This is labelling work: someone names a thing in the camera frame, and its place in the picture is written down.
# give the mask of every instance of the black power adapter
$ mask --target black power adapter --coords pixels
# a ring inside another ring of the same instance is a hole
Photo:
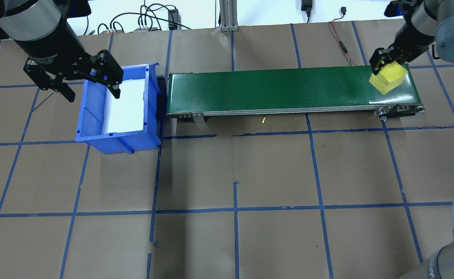
[[[308,21],[311,15],[311,9],[313,8],[313,0],[301,0],[301,11],[306,11]]]

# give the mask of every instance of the gray robot arm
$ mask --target gray robot arm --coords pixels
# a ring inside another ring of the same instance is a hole
[[[122,68],[108,50],[86,53],[67,23],[72,0],[59,2],[0,0],[0,27],[29,55],[24,72],[41,90],[60,92],[69,102],[75,92],[65,81],[76,79],[103,84],[119,98]]]
[[[370,59],[374,74],[391,62],[411,62],[436,41],[441,59],[454,63],[454,0],[417,0],[394,2],[406,23],[387,49],[375,50]]]

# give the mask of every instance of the green conveyor belt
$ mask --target green conveyor belt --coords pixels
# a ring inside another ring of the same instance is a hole
[[[186,117],[374,109],[420,104],[407,65],[404,82],[382,95],[369,66],[172,74],[167,115]]]

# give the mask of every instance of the small yellow object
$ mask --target small yellow object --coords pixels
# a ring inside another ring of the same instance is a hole
[[[408,71],[396,61],[385,65],[379,74],[370,77],[370,83],[383,95],[401,85]]]

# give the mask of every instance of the cable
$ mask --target cable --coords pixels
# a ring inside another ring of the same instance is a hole
[[[139,8],[139,12],[140,12],[141,14],[143,14],[143,7],[146,8],[146,11],[145,11],[144,15],[147,15],[147,14],[148,14],[148,10],[150,10],[150,7],[151,7],[151,6],[148,7],[148,6],[146,6],[146,5],[141,5],[141,7]],[[156,14],[155,14],[155,12],[154,12],[155,10],[151,10],[151,13],[153,13],[153,15],[156,17]],[[145,25],[148,25],[148,23],[146,22],[146,17],[144,17],[144,24],[143,24],[143,16],[142,16],[142,15],[140,15],[139,18],[138,18],[138,24],[139,24],[139,22],[140,22],[141,25],[143,26],[143,29],[144,29],[144,26],[145,26]],[[158,23],[158,28],[161,30],[161,29],[162,29],[162,26],[160,25],[160,22],[159,22],[158,20],[157,20],[156,22]],[[153,27],[153,19],[151,19],[150,30],[151,30],[152,27]]]
[[[339,42],[340,48],[341,48],[342,51],[344,52],[344,56],[346,56],[346,58],[349,59],[348,65],[351,66],[351,63],[353,63],[353,64],[356,66],[356,63],[355,63],[354,60],[351,58],[351,55],[349,55],[349,52],[347,51],[346,46],[344,46],[344,43],[340,40],[339,34],[337,34],[337,30],[335,29],[335,26],[334,26],[334,24],[333,24],[334,21],[338,21],[339,19],[343,19],[343,18],[344,18],[344,16],[346,15],[346,7],[342,7],[342,8],[340,9],[340,12],[342,13],[342,16],[341,16],[341,17],[335,18],[335,19],[333,19],[332,21],[329,21],[328,23],[330,24],[330,26],[331,26],[332,29],[334,30],[335,37],[337,38],[337,42]]]
[[[115,32],[117,32],[117,28],[115,28],[115,23],[117,23],[118,25],[120,25],[120,28],[122,29],[122,33],[125,33],[125,32],[124,32],[124,27],[123,27],[122,24],[121,24],[120,22],[118,22],[118,21],[114,21],[114,23],[113,23],[113,24],[114,24],[114,25],[113,25],[113,26],[114,26],[113,28],[114,28]]]
[[[153,7],[154,5],[158,5],[158,6],[160,6],[160,7],[159,7],[158,9],[152,10],[151,7]],[[154,11],[159,10],[159,9],[162,9],[162,8],[165,8],[165,9],[167,10],[167,12],[168,12],[168,15],[170,14],[170,16],[172,17],[172,21],[175,22],[174,14],[172,14],[172,12],[170,11],[169,8],[167,8],[167,6],[173,6],[173,5],[162,5],[162,4],[159,4],[159,3],[151,4],[151,5],[149,5],[149,7],[148,7],[148,9],[146,10],[146,13],[145,13],[145,14],[147,14],[147,13],[148,13],[148,10],[149,10],[149,11],[151,11],[151,12],[153,13],[154,16],[156,16],[156,14],[154,13]]]
[[[110,23],[113,23],[115,21],[115,19],[117,19],[117,17],[124,16],[126,14],[139,14],[140,16],[147,16],[147,17],[150,17],[150,18],[156,18],[156,19],[159,19],[160,21],[167,21],[166,19],[159,18],[159,17],[156,17],[156,16],[151,16],[149,14],[140,14],[138,12],[125,12],[125,13],[122,13],[122,14],[117,14],[114,18],[112,18]],[[190,29],[189,27],[187,27],[185,25],[182,25],[181,23],[176,23],[176,22],[173,22],[173,21],[167,21],[167,22],[174,23],[175,25],[182,26],[182,27],[184,27],[186,29]]]
[[[89,28],[89,16],[86,16],[86,21],[87,21],[87,23],[86,23],[86,30],[84,31],[84,34],[82,34],[82,35],[86,35],[86,33],[88,33],[88,28]]]
[[[108,33],[110,33],[110,28],[108,28],[108,25],[106,25],[105,23],[100,23],[100,24],[98,25],[98,29],[97,29],[97,30],[98,30],[98,34],[100,33],[100,27],[101,27],[102,25],[107,29]]]

